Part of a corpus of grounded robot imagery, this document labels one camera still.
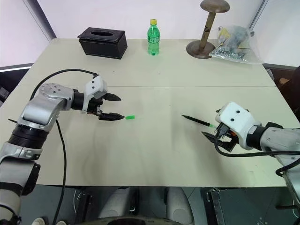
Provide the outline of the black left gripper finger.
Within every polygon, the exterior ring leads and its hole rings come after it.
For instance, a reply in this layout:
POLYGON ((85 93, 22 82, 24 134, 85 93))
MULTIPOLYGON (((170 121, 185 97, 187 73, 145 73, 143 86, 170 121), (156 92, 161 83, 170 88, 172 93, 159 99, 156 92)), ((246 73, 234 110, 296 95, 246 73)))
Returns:
POLYGON ((118 114, 118 113, 101 113, 99 116, 98 116, 98 119, 99 120, 104 120, 104 121, 116 121, 116 120, 122 120, 124 119, 125 117, 118 114))
POLYGON ((121 101, 121 98, 120 98, 120 97, 118 97, 117 95, 112 94, 112 93, 106 93, 106 94, 104 95, 104 99, 105 99, 106 101, 121 101))

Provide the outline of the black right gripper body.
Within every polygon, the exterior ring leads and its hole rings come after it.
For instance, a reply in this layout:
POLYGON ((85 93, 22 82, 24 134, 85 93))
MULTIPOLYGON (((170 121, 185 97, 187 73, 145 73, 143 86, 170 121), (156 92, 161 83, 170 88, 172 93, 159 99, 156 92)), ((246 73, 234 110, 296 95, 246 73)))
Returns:
POLYGON ((232 152, 233 148, 238 144, 237 135, 224 123, 220 123, 217 127, 215 138, 216 145, 228 152, 232 152))

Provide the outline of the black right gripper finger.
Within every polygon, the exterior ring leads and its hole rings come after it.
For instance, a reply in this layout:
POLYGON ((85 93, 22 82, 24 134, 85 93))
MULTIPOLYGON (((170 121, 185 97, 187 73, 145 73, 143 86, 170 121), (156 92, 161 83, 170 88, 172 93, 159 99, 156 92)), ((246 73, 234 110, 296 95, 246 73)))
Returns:
POLYGON ((211 142, 211 143, 217 143, 219 141, 219 138, 213 134, 202 132, 202 134, 211 142))

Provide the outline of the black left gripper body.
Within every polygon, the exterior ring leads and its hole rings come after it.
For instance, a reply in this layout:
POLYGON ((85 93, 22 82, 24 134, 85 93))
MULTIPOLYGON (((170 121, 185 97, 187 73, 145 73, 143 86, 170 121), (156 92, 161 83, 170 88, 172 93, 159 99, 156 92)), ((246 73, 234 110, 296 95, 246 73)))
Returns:
POLYGON ((101 105, 103 104, 102 98, 91 98, 88 104, 87 108, 87 114, 93 114, 93 115, 101 115, 101 105))

